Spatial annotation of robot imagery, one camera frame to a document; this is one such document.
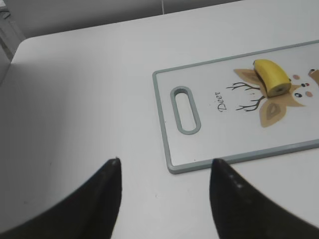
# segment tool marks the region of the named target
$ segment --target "deer antler drawing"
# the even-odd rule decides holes
[[[235,73],[245,82],[257,85],[259,87],[251,86],[244,82],[234,83],[229,89],[235,90],[240,87],[247,87],[246,90],[259,90],[262,96],[258,100],[251,100],[255,104],[250,106],[239,106],[237,110],[244,110],[246,112],[255,111],[263,99],[267,99],[265,103],[262,104],[259,110],[260,122],[262,127],[269,127],[276,122],[280,121],[286,114],[287,106],[289,107],[302,107],[304,105],[299,104],[293,97],[293,92],[300,86],[292,85],[288,94],[281,96],[276,96],[273,98],[267,98],[266,89],[262,81],[259,80],[256,72],[249,69],[235,69]]]

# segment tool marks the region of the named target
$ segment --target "cutting board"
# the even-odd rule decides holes
[[[256,59],[280,65],[288,94],[267,98]],[[167,167],[183,173],[319,147],[319,41],[154,72]]]

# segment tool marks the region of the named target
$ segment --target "banana piece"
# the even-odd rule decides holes
[[[255,60],[253,65],[265,84],[269,98],[289,92],[291,82],[288,75],[279,65],[266,59]]]

